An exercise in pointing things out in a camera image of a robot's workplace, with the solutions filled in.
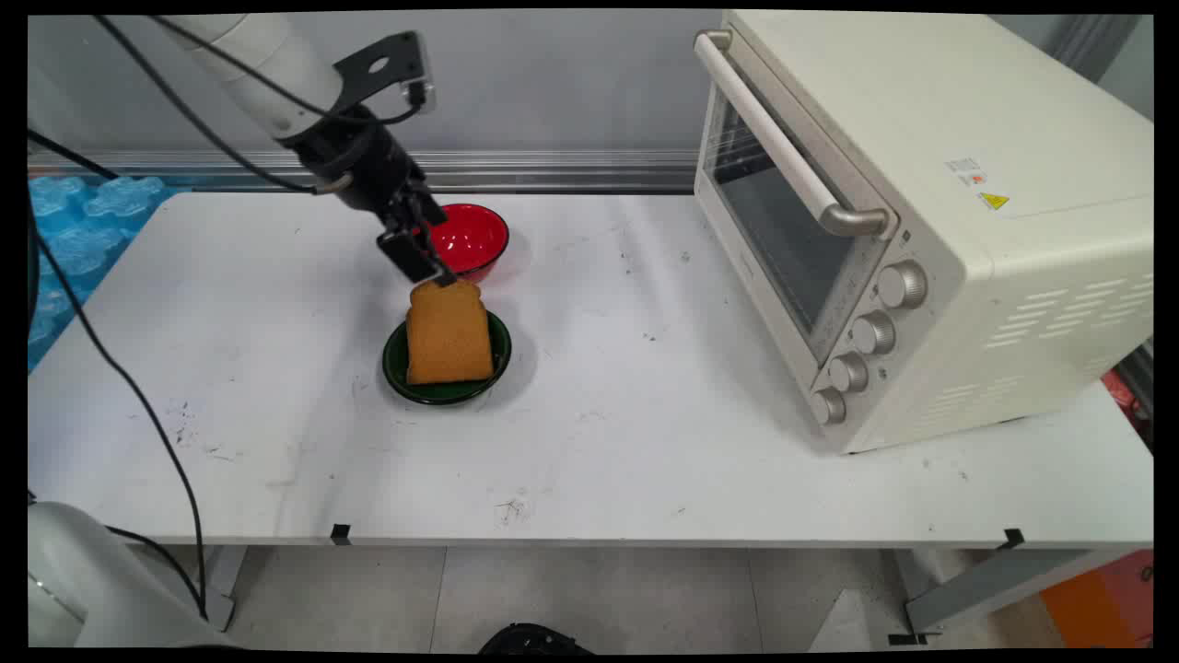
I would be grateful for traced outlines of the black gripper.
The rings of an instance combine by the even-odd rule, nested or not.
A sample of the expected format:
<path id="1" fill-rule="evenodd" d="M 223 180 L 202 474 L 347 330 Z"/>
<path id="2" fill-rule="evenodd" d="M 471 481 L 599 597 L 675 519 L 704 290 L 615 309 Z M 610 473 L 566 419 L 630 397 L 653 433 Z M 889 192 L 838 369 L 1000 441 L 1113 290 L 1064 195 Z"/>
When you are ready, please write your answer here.
<path id="1" fill-rule="evenodd" d="M 378 218 L 383 227 L 378 250 L 410 282 L 454 285 L 457 277 L 439 257 L 433 239 L 434 227 L 447 222 L 446 214 L 422 188 L 424 172 L 365 105 L 351 105 L 343 117 L 345 122 L 320 119 L 295 134 L 299 164 L 324 183 L 351 176 L 351 184 L 337 196 L 351 209 Z"/>

